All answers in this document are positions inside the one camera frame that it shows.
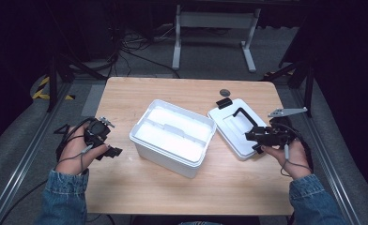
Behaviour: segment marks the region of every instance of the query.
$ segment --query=denim jacket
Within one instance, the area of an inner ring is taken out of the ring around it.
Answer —
[[[85,224],[87,208],[84,192],[88,175],[88,170],[85,170],[82,175],[67,175],[50,171],[49,180],[43,191],[42,210],[35,224]],[[295,209],[295,219],[298,225],[345,224],[336,202],[323,189],[314,174],[292,181],[289,188],[289,199]],[[217,225],[209,222],[181,224]]]

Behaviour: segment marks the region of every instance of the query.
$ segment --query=white desk frame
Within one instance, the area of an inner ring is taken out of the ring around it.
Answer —
[[[241,41],[243,54],[250,72],[256,72],[252,54],[249,49],[254,30],[260,15],[260,8],[254,13],[214,13],[214,12],[189,12],[181,11],[180,5],[176,9],[176,43],[173,53],[173,69],[179,69],[181,54],[181,27],[215,27],[249,29],[246,41]]]

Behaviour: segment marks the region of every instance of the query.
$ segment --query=human hand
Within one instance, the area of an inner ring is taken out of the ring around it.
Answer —
[[[294,140],[289,144],[289,159],[286,160],[283,149],[276,149],[269,146],[261,146],[266,153],[275,157],[283,169],[294,179],[307,176],[312,173],[307,162],[304,147],[300,141]]]
[[[84,171],[94,158],[97,158],[110,148],[109,144],[102,144],[86,153],[82,153],[87,147],[84,142],[84,130],[87,126],[88,124],[78,127],[70,135],[68,143],[62,151],[61,158],[55,167],[56,172],[77,175]]]

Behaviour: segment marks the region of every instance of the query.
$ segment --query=person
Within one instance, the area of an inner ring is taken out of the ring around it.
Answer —
[[[41,213],[35,224],[85,224],[87,210],[84,193],[89,176],[87,167],[94,158],[105,153],[110,147],[104,144],[84,153],[87,147],[83,138],[85,126],[72,133],[72,138],[65,146],[59,162],[50,171],[46,188],[42,193]],[[262,150],[275,157],[293,178],[289,186],[289,200],[295,209],[296,224],[345,224],[335,201],[309,169],[301,142],[294,140],[290,143],[289,159],[285,158],[281,149],[262,146]]]

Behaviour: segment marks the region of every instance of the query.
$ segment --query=blue denim cuff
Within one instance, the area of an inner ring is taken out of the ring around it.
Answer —
[[[51,170],[46,190],[56,194],[83,194],[87,188],[89,170],[82,175],[69,175]]]
[[[290,183],[289,197],[291,200],[304,198],[325,191],[321,182],[314,174],[294,180]]]

